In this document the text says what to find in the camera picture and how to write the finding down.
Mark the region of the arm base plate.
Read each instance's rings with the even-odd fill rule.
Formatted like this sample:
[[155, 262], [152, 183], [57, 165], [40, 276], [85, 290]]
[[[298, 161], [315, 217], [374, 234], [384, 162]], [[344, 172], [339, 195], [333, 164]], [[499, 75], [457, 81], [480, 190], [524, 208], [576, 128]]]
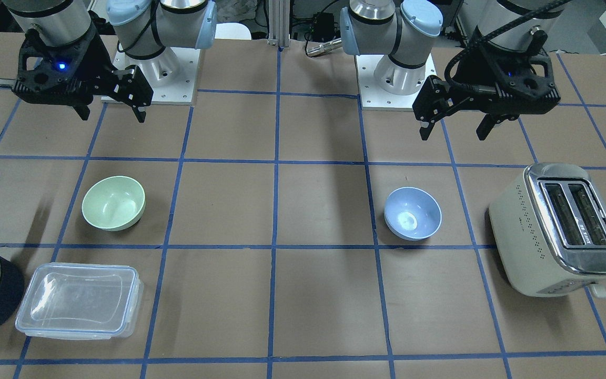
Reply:
[[201, 50], [167, 47], [158, 57], [138, 61], [116, 53], [113, 64], [124, 69], [132, 64], [142, 69], [154, 93], [152, 105], [193, 106]]
[[436, 75], [430, 54], [423, 66], [404, 68], [387, 55], [355, 57], [361, 105], [367, 110], [411, 111], [425, 79]]

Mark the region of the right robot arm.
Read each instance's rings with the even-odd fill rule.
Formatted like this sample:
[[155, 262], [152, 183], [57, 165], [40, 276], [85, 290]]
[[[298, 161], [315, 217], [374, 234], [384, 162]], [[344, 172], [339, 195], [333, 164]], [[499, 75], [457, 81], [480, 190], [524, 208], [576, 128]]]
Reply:
[[109, 23], [119, 51], [133, 60], [118, 69], [110, 58], [99, 25], [104, 20], [82, 1], [5, 1], [24, 32], [14, 79], [0, 78], [23, 101], [64, 105], [82, 120], [94, 96], [129, 106], [138, 122], [154, 96], [153, 74], [141, 63], [170, 57], [171, 49], [212, 47], [216, 3], [212, 1], [109, 1]]

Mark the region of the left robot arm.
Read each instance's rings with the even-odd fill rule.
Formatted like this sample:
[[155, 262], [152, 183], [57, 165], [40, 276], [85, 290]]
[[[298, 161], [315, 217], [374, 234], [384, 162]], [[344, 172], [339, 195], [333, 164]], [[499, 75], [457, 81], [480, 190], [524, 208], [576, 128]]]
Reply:
[[413, 114], [427, 140], [437, 122], [457, 111], [481, 111], [476, 130], [520, 115], [542, 115], [561, 101], [544, 45], [565, 1], [488, 1], [465, 49], [442, 76], [424, 72], [443, 16], [429, 1], [351, 1], [341, 10], [343, 50], [380, 55], [375, 79], [388, 93], [416, 93]]

